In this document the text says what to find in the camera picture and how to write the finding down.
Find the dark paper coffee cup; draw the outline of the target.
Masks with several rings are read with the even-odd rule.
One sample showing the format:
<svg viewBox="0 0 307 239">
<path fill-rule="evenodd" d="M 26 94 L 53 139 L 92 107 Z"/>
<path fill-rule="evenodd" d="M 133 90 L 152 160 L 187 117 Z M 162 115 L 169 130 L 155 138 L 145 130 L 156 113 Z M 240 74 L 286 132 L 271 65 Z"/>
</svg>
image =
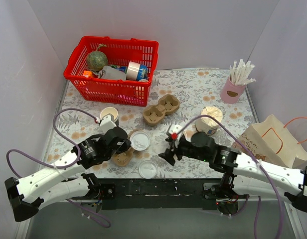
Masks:
<svg viewBox="0 0 307 239">
<path fill-rule="evenodd" d="M 183 136 L 187 141 L 191 142 L 191 138 L 195 133 L 197 133 L 195 129 L 184 129 L 178 134 L 178 139 L 181 139 L 181 137 Z"/>
</svg>

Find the white plastic coffee lid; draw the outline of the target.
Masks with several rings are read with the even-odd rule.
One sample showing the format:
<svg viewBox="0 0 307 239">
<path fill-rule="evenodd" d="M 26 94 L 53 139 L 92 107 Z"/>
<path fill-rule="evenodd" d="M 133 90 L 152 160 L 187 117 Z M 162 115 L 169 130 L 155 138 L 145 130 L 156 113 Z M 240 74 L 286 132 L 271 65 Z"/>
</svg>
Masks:
<svg viewBox="0 0 307 239">
<path fill-rule="evenodd" d="M 150 160 L 146 160 L 139 165 L 139 174 L 142 178 L 152 179 L 157 173 L 158 166 Z"/>
</svg>

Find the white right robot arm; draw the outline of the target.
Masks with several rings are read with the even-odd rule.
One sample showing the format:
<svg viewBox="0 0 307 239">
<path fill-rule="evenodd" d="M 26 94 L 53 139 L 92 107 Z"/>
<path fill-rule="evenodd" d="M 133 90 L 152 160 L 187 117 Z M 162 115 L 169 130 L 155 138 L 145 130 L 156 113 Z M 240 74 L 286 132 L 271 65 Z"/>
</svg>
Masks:
<svg viewBox="0 0 307 239">
<path fill-rule="evenodd" d="M 307 213 L 307 168 L 304 170 L 255 162 L 252 157 L 227 146 L 216 144 L 204 132 L 195 133 L 191 140 L 184 135 L 168 133 L 169 148 L 159 157 L 170 165 L 188 157 L 207 162 L 223 174 L 219 184 L 205 189 L 206 198 L 224 199 L 242 195 L 276 196 L 294 208 Z"/>
</svg>

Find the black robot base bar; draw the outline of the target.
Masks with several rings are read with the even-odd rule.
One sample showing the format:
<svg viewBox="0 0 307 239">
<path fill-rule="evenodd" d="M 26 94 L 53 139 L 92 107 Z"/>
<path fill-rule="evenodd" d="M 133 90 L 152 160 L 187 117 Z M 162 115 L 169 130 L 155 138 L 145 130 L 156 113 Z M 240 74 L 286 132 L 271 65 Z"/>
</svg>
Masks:
<svg viewBox="0 0 307 239">
<path fill-rule="evenodd" d="M 220 179 L 99 179 L 99 189 L 76 200 L 96 202 L 102 210 L 198 208 L 234 215 L 241 207 L 233 191 L 220 192 Z"/>
</svg>

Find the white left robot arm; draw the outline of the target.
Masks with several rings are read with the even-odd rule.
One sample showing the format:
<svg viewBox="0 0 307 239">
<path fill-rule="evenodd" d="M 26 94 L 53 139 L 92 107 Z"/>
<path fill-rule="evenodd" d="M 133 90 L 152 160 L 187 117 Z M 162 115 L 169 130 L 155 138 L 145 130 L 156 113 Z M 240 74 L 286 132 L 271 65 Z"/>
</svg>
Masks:
<svg viewBox="0 0 307 239">
<path fill-rule="evenodd" d="M 30 219 L 50 204 L 71 198 L 112 198 L 108 190 L 114 190 L 114 185 L 101 185 L 93 173 L 86 174 L 85 171 L 130 147 L 128 134 L 116 126 L 105 134 L 85 139 L 50 168 L 45 167 L 20 179 L 6 179 L 4 184 L 15 221 Z"/>
</svg>

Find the brown pulp cup carrier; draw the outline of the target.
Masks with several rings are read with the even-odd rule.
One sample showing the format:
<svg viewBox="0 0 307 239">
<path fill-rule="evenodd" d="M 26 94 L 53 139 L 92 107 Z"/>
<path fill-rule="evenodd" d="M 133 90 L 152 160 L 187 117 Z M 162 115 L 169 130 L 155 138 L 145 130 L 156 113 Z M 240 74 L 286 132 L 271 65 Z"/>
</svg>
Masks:
<svg viewBox="0 0 307 239">
<path fill-rule="evenodd" d="M 180 101 L 172 94 L 166 94 L 155 105 L 149 105 L 143 111 L 143 119 L 149 126 L 156 126 L 167 115 L 176 112 L 180 107 Z"/>
<path fill-rule="evenodd" d="M 125 167 L 128 165 L 128 163 L 131 161 L 133 154 L 136 150 L 130 147 L 126 152 L 123 152 L 121 154 L 115 154 L 111 161 L 119 167 Z"/>
</svg>

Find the empty dark paper cup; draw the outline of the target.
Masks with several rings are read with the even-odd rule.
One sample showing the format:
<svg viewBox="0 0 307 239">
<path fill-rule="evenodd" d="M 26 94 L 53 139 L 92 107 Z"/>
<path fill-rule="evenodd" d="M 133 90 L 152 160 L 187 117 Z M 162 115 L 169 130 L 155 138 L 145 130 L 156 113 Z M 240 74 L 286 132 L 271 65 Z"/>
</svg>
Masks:
<svg viewBox="0 0 307 239">
<path fill-rule="evenodd" d="M 106 115 L 112 116 L 112 121 L 119 126 L 119 113 L 115 107 L 106 107 L 100 112 L 100 119 L 103 119 Z"/>
</svg>

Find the floral patterned table mat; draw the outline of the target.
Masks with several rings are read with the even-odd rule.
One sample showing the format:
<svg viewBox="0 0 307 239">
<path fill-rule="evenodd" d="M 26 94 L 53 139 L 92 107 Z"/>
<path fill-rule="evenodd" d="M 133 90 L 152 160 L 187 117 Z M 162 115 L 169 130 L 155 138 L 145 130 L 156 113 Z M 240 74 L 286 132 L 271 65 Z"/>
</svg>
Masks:
<svg viewBox="0 0 307 239">
<path fill-rule="evenodd" d="M 155 71 L 146 107 L 115 105 L 119 126 L 128 134 L 143 131 L 142 138 L 136 143 L 141 146 L 148 141 L 148 148 L 143 151 L 132 149 L 122 156 L 91 167 L 89 172 L 100 178 L 138 178 L 140 165 L 151 161 L 157 166 L 154 173 L 156 178 L 220 178 L 221 174 L 205 162 L 184 157 L 175 165 L 170 165 L 159 155 L 168 147 L 166 132 L 172 124 L 178 128 L 184 126 L 183 135 L 190 139 L 199 128 L 192 119 L 214 108 L 220 109 L 223 114 L 223 127 L 212 134 L 218 144 L 231 146 L 233 137 L 240 136 L 255 122 L 246 94 L 242 94 L 235 104 L 221 100 L 220 93 L 228 76 L 227 70 Z M 61 107 L 63 113 L 57 122 L 58 132 L 54 134 L 45 157 L 48 164 L 60 159 L 75 143 L 100 133 L 93 117 L 98 116 L 109 104 L 87 101 L 69 84 Z"/>
</svg>

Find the pink straw holder cup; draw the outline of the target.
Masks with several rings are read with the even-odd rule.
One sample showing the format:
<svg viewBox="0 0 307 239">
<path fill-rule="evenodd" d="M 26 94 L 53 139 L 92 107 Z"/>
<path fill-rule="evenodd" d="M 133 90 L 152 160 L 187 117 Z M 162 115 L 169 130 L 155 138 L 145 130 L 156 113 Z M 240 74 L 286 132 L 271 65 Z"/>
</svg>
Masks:
<svg viewBox="0 0 307 239">
<path fill-rule="evenodd" d="M 246 85 L 238 86 L 231 82 L 231 77 L 229 76 L 223 90 L 221 91 L 220 97 L 223 102 L 228 104 L 234 104 L 238 102 L 240 96 L 245 91 Z"/>
</svg>

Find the grey pouch package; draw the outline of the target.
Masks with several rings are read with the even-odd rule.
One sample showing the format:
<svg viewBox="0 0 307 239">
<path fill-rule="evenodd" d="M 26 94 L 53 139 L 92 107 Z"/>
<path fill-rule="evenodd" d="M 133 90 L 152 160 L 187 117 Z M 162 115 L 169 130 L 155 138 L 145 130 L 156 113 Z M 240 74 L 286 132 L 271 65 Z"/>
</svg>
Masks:
<svg viewBox="0 0 307 239">
<path fill-rule="evenodd" d="M 106 65 L 99 72 L 100 79 L 109 79 L 109 80 L 126 80 L 126 74 L 122 71 L 119 71 L 115 68 Z"/>
</svg>

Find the orange small carton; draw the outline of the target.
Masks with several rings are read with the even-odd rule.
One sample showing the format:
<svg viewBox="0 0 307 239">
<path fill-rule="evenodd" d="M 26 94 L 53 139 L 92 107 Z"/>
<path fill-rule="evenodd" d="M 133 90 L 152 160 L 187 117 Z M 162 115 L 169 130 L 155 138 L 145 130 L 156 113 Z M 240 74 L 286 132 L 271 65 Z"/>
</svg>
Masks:
<svg viewBox="0 0 307 239">
<path fill-rule="evenodd" d="M 93 73 L 91 71 L 85 70 L 83 72 L 82 76 L 85 77 L 85 78 L 92 78 L 93 77 Z"/>
</svg>

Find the blue white can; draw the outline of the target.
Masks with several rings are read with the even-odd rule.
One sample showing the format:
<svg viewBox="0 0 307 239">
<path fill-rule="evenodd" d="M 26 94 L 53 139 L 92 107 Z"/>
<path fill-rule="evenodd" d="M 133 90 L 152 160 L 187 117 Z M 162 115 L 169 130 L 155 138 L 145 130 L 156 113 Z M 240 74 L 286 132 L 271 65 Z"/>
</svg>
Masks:
<svg viewBox="0 0 307 239">
<path fill-rule="evenodd" d="M 148 67 L 143 64 L 130 61 L 126 71 L 126 79 L 140 81 L 148 78 Z"/>
</svg>

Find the green round melon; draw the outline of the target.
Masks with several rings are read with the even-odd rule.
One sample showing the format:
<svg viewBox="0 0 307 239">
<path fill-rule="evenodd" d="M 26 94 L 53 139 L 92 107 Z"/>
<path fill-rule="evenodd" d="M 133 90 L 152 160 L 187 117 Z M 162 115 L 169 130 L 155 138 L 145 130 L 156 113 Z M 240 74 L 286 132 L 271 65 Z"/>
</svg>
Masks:
<svg viewBox="0 0 307 239">
<path fill-rule="evenodd" d="M 87 55 L 86 63 L 87 67 L 95 72 L 103 70 L 108 65 L 108 58 L 106 54 L 100 51 L 100 48 L 107 47 L 106 44 L 99 44 L 95 51 L 92 51 Z"/>
</svg>

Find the white wrapped straws bundle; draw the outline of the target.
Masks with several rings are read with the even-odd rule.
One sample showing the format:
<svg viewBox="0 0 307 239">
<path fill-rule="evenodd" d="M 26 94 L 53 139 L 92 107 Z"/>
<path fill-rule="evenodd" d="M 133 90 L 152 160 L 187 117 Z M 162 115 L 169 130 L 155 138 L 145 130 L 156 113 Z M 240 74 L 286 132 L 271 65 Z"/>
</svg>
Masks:
<svg viewBox="0 0 307 239">
<path fill-rule="evenodd" d="M 229 80 L 235 86 L 246 86 L 257 80 L 254 78 L 249 78 L 250 73 L 255 68 L 255 65 L 248 61 L 244 62 L 243 59 L 240 61 L 234 61 L 233 66 L 230 66 Z"/>
</svg>

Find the red plastic shopping basket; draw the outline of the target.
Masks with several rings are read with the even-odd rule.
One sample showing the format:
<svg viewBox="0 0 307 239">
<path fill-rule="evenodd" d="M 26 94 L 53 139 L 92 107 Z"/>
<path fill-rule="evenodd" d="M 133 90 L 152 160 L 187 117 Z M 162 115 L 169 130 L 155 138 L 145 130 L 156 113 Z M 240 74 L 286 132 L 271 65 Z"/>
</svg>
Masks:
<svg viewBox="0 0 307 239">
<path fill-rule="evenodd" d="M 152 40 L 84 36 L 63 75 L 86 100 L 144 107 L 158 46 Z"/>
</svg>

